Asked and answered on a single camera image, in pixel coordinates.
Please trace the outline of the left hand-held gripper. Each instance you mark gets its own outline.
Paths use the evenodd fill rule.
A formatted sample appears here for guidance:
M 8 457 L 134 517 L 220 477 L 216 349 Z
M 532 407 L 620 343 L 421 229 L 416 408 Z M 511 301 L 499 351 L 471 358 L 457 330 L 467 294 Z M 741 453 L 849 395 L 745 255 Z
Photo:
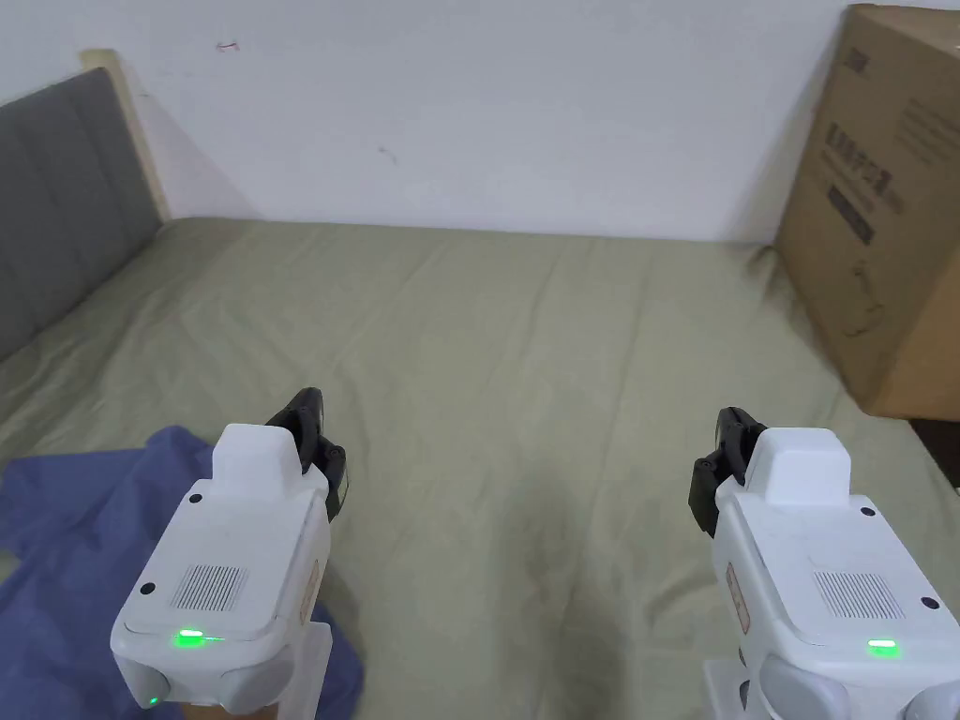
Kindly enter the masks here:
M 278 703 L 280 719 L 316 716 L 333 637 L 312 614 L 346 475 L 323 419 L 321 390 L 306 387 L 265 425 L 219 436 L 112 626 L 138 707 Z

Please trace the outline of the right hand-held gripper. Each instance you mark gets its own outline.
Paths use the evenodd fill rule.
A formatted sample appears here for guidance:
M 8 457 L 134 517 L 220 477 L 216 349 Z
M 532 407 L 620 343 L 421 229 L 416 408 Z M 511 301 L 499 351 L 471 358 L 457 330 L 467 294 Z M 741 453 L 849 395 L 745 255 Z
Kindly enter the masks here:
M 825 428 L 723 408 L 689 507 L 738 639 L 709 719 L 954 719 L 959 626 Z

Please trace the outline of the person's left hand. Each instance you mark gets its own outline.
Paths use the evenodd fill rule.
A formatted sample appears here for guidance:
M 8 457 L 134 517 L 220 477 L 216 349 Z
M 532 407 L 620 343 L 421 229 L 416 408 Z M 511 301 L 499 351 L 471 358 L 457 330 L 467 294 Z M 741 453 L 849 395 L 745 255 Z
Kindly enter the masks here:
M 278 703 L 245 714 L 230 713 L 219 705 L 179 703 L 178 709 L 187 720 L 277 720 L 279 715 Z

